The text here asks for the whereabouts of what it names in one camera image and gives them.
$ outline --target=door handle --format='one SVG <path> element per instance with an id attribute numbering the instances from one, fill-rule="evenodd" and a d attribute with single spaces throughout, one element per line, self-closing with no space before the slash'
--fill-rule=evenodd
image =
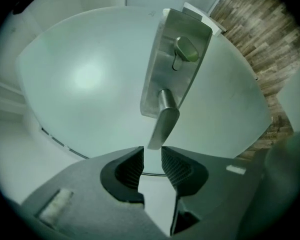
<path id="1" fill-rule="evenodd" d="M 149 149 L 160 149 L 175 127 L 211 36 L 211 28 L 201 20 L 174 9 L 163 10 L 140 102 L 141 114 L 157 119 Z"/>

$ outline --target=metal backplate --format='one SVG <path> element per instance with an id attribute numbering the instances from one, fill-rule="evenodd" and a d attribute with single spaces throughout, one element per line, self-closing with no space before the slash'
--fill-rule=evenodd
<path id="1" fill-rule="evenodd" d="M 142 115 L 158 117 L 158 95 L 164 89 L 171 91 L 177 107 L 180 108 L 199 70 L 211 36 L 211 28 L 196 18 L 174 9 L 163 10 L 142 90 Z M 174 70 L 173 64 L 178 56 L 175 42 L 179 37 L 185 37 L 193 44 L 198 52 L 198 60 L 182 60 L 178 70 Z"/>

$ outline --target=wooden floor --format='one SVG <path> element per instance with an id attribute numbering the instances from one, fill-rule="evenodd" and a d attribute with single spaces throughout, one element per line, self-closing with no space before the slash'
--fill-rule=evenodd
<path id="1" fill-rule="evenodd" d="M 276 95 L 300 66 L 300 28 L 280 0 L 221 0 L 211 17 L 252 66 L 271 111 L 270 127 L 241 155 L 249 158 L 293 133 Z"/>

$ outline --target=wood plank flooring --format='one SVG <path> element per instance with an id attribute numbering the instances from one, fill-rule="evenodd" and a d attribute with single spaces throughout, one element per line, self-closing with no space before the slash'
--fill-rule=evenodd
<path id="1" fill-rule="evenodd" d="M 293 134 L 276 95 L 300 66 L 300 27 L 280 0 L 220 0 L 211 17 L 256 73 L 272 115 L 266 132 L 241 157 Z"/>

